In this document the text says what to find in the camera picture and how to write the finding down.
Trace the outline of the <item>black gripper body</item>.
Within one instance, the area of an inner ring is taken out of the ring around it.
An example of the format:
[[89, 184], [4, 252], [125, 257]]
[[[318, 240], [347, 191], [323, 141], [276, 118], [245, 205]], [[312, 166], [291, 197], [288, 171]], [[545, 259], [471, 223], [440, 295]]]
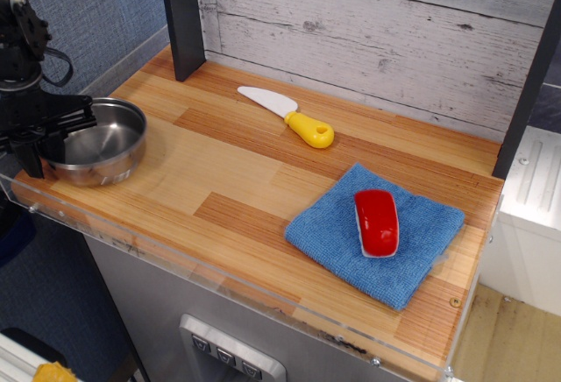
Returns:
[[93, 99], [87, 95], [54, 95], [34, 86], [15, 92], [1, 92], [1, 150], [10, 143], [40, 142], [60, 133], [96, 125]]

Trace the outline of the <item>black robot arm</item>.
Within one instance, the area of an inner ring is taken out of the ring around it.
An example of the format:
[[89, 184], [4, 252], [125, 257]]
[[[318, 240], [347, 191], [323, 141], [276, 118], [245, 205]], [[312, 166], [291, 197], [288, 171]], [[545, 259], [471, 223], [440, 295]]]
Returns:
[[43, 154], [64, 160], [68, 135], [96, 125], [90, 96], [54, 95], [41, 87], [42, 81], [62, 87], [74, 73], [69, 66], [59, 81], [43, 75], [47, 54], [70, 61], [47, 46], [47, 27], [29, 0], [1, 0], [1, 149], [38, 179], [44, 177]]

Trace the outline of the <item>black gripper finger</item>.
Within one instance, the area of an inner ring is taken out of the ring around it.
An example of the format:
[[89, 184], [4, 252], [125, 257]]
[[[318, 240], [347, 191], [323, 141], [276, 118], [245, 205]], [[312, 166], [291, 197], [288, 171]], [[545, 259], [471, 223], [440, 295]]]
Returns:
[[11, 150], [28, 176], [35, 179], [44, 178], [42, 162], [34, 143], [11, 141]]
[[67, 137], [68, 133], [64, 130], [48, 132], [39, 144], [40, 157], [50, 162], [65, 164]]

